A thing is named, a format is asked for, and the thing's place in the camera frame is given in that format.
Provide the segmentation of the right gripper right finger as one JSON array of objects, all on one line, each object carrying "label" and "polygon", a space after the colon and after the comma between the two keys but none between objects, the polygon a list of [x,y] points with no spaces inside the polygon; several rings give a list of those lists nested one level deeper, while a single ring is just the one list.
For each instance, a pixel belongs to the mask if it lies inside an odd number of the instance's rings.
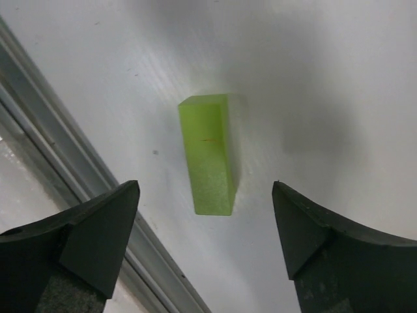
[{"label": "right gripper right finger", "polygon": [[279,181],[272,200],[302,312],[416,311],[415,240],[354,222]]}]

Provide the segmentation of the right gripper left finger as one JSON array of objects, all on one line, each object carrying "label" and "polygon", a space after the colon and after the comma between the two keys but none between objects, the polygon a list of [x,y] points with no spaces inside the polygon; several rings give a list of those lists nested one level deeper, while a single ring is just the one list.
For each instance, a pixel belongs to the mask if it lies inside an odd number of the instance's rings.
[{"label": "right gripper left finger", "polygon": [[132,231],[139,184],[1,234],[2,312],[103,312]]}]

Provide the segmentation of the green wood arch block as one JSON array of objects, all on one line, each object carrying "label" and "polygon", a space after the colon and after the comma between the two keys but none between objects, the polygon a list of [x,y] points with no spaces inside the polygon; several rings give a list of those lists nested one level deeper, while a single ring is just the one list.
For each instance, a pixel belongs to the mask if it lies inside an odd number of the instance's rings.
[{"label": "green wood arch block", "polygon": [[230,216],[238,179],[228,94],[196,95],[178,105],[188,176],[197,215]]}]

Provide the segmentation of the aluminium rail frame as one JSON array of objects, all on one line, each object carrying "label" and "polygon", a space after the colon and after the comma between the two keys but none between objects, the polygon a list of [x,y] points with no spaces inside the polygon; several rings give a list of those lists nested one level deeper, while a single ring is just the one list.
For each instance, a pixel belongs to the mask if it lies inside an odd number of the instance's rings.
[{"label": "aluminium rail frame", "polygon": [[[116,178],[61,109],[61,101],[1,22],[1,105],[65,185],[85,202],[115,188]],[[121,266],[122,281],[149,312],[209,312],[141,214]]]}]

